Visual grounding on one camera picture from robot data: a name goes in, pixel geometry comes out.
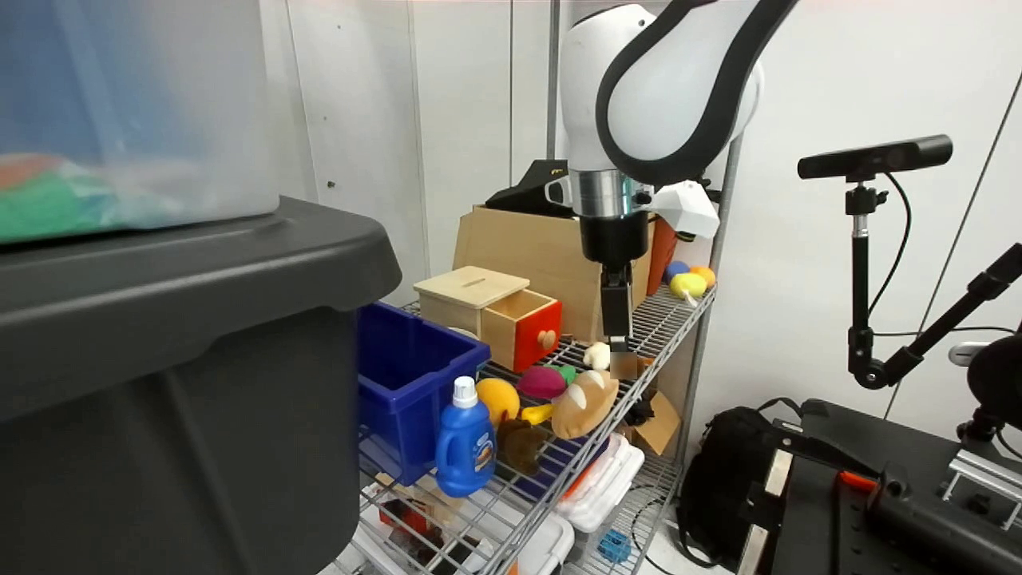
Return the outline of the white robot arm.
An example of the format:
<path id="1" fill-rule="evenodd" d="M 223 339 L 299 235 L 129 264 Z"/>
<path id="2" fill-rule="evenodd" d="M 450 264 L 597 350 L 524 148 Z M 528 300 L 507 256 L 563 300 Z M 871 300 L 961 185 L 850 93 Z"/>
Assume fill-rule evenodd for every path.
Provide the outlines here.
<path id="1" fill-rule="evenodd" d="M 570 173 L 543 194 L 580 225 L 601 264 L 601 339 L 631 342 L 631 261 L 648 225 L 712 240 L 707 169 L 745 132 L 759 57 L 800 0 L 621 4 L 563 39 L 558 105 Z"/>

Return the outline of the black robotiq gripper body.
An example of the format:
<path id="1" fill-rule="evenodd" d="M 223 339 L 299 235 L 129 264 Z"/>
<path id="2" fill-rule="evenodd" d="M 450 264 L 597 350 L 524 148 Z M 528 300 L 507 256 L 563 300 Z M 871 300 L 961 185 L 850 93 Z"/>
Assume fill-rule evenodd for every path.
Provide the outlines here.
<path id="1" fill-rule="evenodd" d="M 610 344 L 631 339 L 631 261 L 648 249 L 648 222 L 631 216 L 583 216 L 580 247 L 592 261 L 601 264 L 601 321 Z"/>

